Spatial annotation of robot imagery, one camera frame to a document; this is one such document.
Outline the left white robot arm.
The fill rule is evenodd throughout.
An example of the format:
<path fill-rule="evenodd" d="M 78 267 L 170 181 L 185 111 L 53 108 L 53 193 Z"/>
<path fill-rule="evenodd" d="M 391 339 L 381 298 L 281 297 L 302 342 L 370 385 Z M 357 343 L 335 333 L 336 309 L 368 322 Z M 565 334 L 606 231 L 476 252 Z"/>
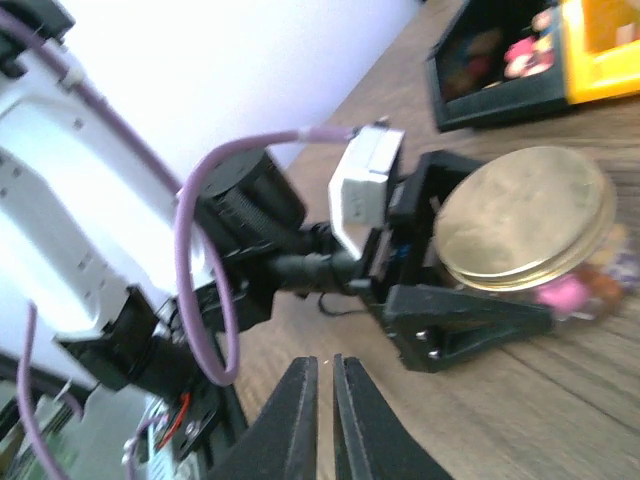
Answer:
<path fill-rule="evenodd" d="M 71 60 L 72 24 L 54 1 L 1 5 L 1 269 L 105 387 L 233 384 L 278 291 L 360 298 L 416 371 L 551 329 L 549 308 L 445 287 L 418 259 L 426 195 L 473 161 L 403 177 L 401 131 L 322 125 L 227 142 L 179 180 Z"/>

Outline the black bin with star candies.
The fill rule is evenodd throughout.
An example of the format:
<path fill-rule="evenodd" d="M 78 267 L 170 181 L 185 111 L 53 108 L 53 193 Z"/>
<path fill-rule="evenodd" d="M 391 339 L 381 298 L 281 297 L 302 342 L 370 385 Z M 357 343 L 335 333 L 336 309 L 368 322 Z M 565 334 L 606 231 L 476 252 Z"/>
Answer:
<path fill-rule="evenodd" d="M 465 1 L 425 62 L 438 130 L 566 109 L 564 57 L 558 1 Z"/>

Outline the clear plastic jar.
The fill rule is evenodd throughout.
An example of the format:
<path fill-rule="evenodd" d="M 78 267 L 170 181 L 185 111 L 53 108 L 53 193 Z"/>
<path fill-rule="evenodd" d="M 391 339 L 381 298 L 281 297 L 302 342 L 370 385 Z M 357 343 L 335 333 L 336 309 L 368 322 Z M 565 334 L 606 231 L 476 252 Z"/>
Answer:
<path fill-rule="evenodd" d="M 596 320 L 615 313 L 639 286 L 639 259 L 629 230 L 616 223 L 599 249 L 570 273 L 537 287 L 534 299 L 558 321 Z"/>

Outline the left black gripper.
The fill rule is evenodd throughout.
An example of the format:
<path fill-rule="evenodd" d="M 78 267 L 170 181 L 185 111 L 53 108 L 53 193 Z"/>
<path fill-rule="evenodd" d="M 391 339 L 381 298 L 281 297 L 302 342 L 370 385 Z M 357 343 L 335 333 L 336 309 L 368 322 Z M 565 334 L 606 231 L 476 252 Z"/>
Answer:
<path fill-rule="evenodd" d="M 440 288 L 449 282 L 431 243 L 435 204 L 480 165 L 436 150 L 422 154 L 412 172 L 394 172 L 390 217 L 366 231 L 360 260 L 329 222 L 306 222 L 306 206 L 266 151 L 216 166 L 198 190 L 195 218 L 219 249 L 239 330 L 270 320 L 279 291 L 357 296 L 382 314 L 403 365 L 428 373 L 549 332 L 545 306 Z"/>

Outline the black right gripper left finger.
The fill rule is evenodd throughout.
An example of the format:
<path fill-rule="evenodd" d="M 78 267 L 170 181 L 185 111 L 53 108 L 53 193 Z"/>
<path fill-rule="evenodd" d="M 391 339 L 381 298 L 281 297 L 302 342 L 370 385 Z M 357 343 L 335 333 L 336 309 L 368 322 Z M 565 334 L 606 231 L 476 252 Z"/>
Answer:
<path fill-rule="evenodd" d="M 255 422 L 210 479 L 314 479 L 318 433 L 318 361 L 292 361 Z"/>

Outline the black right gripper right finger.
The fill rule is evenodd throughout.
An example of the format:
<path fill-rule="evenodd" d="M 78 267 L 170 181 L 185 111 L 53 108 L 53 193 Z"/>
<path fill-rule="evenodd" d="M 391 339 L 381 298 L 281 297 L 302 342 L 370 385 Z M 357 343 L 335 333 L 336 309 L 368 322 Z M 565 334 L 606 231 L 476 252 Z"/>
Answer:
<path fill-rule="evenodd" d="M 409 434 L 355 357 L 334 356 L 337 479 L 450 479 Z"/>

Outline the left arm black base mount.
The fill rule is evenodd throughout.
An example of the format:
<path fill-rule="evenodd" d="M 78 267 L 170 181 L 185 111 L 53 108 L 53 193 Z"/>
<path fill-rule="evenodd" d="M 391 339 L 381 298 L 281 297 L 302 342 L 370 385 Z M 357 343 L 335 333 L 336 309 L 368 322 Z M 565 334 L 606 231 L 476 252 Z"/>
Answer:
<path fill-rule="evenodd" d="M 222 461 L 248 428 L 233 385 L 220 387 L 208 380 L 195 384 L 169 407 L 161 407 L 156 431 L 148 429 L 149 454 L 169 450 L 175 460 L 202 453 L 212 468 Z"/>

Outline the round white jar lid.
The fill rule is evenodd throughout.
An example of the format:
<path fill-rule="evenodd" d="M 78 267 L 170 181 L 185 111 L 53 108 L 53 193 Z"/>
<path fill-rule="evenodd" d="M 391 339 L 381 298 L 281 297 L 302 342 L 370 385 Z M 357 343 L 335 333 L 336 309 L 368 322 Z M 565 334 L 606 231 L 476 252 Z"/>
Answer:
<path fill-rule="evenodd" d="M 434 245 L 465 285 L 527 290 L 589 259 L 615 219 L 615 188 L 594 160 L 568 148 L 530 147 L 456 186 L 437 213 Z"/>

